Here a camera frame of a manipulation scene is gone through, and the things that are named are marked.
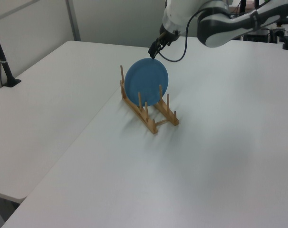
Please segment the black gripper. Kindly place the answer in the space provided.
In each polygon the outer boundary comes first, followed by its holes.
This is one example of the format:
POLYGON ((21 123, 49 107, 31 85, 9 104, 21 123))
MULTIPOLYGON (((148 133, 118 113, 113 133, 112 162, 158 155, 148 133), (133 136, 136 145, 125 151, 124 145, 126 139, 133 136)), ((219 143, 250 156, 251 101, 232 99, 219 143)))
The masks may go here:
POLYGON ((180 37, 180 31, 169 31, 163 24, 160 26, 159 33, 159 40, 156 39, 148 50, 148 54, 151 59, 155 59, 158 51, 163 50, 164 46, 171 45, 172 42, 176 41, 180 37))

